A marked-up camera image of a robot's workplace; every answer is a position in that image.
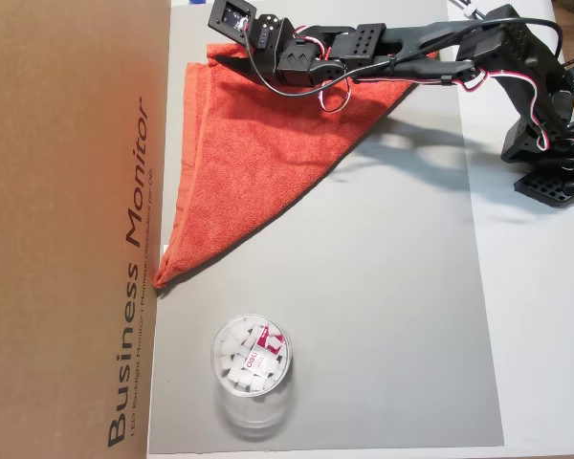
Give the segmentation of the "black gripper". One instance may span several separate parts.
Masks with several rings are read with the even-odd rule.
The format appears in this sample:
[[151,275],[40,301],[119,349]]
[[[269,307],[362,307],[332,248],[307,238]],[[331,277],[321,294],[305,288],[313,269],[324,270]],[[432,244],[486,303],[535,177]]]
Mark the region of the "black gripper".
[[260,16],[250,18],[247,24],[250,49],[255,67],[245,57],[217,55],[215,60],[227,69],[247,80],[262,84],[285,84],[286,80],[278,69],[280,57],[288,40],[293,36],[294,26],[287,18]]

